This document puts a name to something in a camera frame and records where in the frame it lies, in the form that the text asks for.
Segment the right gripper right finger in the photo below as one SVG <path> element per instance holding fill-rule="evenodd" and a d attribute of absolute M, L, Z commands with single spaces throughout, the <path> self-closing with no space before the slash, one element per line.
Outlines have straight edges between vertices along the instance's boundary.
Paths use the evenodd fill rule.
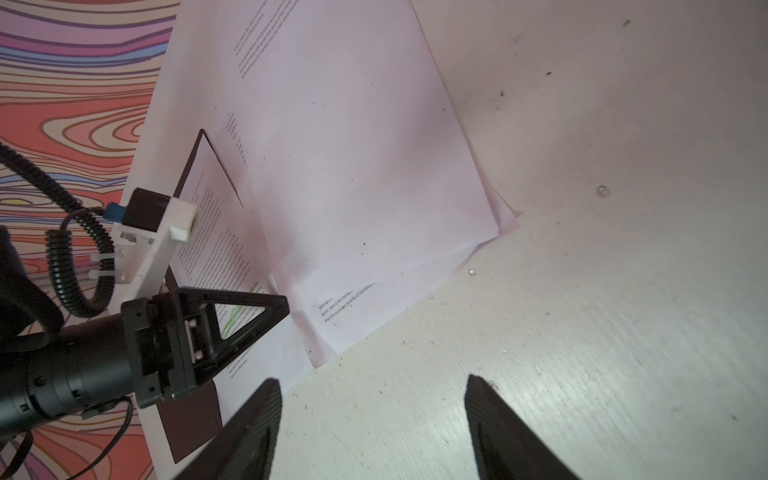
<path fill-rule="evenodd" d="M 468 377 L 464 405 L 481 479 L 578 479 L 484 378 Z"/>

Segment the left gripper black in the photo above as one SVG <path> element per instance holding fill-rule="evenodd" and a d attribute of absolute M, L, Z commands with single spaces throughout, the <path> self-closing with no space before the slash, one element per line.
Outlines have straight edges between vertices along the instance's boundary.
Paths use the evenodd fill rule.
<path fill-rule="evenodd" d="M 121 305 L 141 408 L 210 383 L 290 313 L 285 296 L 183 287 Z"/>

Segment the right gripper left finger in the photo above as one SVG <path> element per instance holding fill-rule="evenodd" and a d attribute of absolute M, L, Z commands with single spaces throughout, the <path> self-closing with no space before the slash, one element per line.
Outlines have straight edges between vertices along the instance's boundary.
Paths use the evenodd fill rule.
<path fill-rule="evenodd" d="M 177 477 L 187 480 L 269 478 L 281 416 L 280 383 L 269 378 Z"/>

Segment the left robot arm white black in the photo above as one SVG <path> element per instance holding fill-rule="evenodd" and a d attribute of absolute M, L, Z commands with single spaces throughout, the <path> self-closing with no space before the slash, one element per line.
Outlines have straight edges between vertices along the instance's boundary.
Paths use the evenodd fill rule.
<path fill-rule="evenodd" d="M 160 287 L 197 209 L 138 188 L 87 207 L 10 147 L 1 162 L 59 206 L 46 234 L 52 292 L 1 234 L 1 438 L 21 438 L 12 477 L 42 425 L 176 402 L 210 384 L 290 311 L 281 295 Z"/>

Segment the printed paper sheets stack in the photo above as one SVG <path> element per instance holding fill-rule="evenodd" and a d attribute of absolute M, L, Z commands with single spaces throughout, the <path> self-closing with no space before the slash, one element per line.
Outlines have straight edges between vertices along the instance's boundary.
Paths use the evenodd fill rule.
<path fill-rule="evenodd" d="M 214 380 L 229 420 L 295 385 L 517 227 L 479 172 L 408 1 L 184 1 L 126 187 L 173 194 L 198 133 L 241 206 L 236 290 L 291 313 Z M 141 415 L 157 475 L 173 461 Z"/>

